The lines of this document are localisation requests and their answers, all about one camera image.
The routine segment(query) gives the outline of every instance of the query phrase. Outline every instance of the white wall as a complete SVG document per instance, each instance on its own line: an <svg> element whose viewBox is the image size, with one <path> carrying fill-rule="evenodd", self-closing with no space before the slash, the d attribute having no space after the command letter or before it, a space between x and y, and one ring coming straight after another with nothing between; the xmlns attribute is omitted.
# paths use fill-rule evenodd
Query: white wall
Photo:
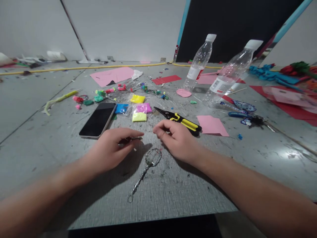
<svg viewBox="0 0 317 238"><path fill-rule="evenodd" d="M317 0L313 0L264 59L265 64L287 66L317 62Z"/></svg>
<svg viewBox="0 0 317 238"><path fill-rule="evenodd" d="M45 57L47 50L71 60L85 58L60 1L0 1L0 52Z"/></svg>
<svg viewBox="0 0 317 238"><path fill-rule="evenodd" d="M89 59L173 59L186 0L63 2Z"/></svg>

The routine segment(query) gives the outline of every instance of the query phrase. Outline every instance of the person's left hand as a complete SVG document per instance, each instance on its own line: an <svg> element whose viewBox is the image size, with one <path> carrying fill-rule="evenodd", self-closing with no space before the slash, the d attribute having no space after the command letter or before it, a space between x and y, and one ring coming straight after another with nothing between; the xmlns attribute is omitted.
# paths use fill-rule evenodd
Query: person's left hand
<svg viewBox="0 0 317 238"><path fill-rule="evenodd" d="M127 137L139 137L143 135L143 132L130 128L106 130L82 158L84 167L96 175L113 169L140 143L140 140L132 140L123 147L118 145L119 142Z"/></svg>

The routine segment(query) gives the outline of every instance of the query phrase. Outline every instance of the pliers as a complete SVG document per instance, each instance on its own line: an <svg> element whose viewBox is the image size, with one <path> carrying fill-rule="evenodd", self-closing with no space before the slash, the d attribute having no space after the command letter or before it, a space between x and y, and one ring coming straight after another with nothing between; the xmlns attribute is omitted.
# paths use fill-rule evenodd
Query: pliers
<svg viewBox="0 0 317 238"><path fill-rule="evenodd" d="M181 117L177 113L169 112L169 111L164 111L162 109L159 109L157 107L154 107L159 113L161 113L163 116L166 117L166 119L171 120L171 121L176 121L179 123L182 123L184 126L188 128L190 133L197 137L199 136L199 132L202 130L201 126Z"/></svg>

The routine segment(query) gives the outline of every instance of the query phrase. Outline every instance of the plastic water bottle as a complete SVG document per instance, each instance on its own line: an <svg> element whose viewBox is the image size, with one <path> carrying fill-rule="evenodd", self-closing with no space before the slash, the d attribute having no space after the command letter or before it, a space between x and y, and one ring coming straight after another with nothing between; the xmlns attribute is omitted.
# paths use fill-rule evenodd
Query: plastic water bottle
<svg viewBox="0 0 317 238"><path fill-rule="evenodd" d="M215 106L240 76L250 67L253 53L261 46L261 40L249 40L244 50L234 56L220 71L215 82L203 98L203 103Z"/></svg>
<svg viewBox="0 0 317 238"><path fill-rule="evenodd" d="M210 59L212 43L214 42L216 36L217 35L214 34L208 34L205 43L197 51L193 59L191 68L189 69L189 72L187 74L183 89L187 91L192 91L195 87L196 80L199 79L202 71L204 70L206 64Z"/></svg>

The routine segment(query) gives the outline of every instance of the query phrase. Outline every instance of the phone screen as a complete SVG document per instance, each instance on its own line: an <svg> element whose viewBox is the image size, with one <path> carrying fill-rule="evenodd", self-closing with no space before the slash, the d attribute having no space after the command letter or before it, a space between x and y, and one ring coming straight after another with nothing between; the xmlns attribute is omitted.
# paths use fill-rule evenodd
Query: phone screen
<svg viewBox="0 0 317 238"><path fill-rule="evenodd" d="M114 111L115 103L101 103L90 116L82 130L80 136L98 137L101 135L106 123Z"/></svg>

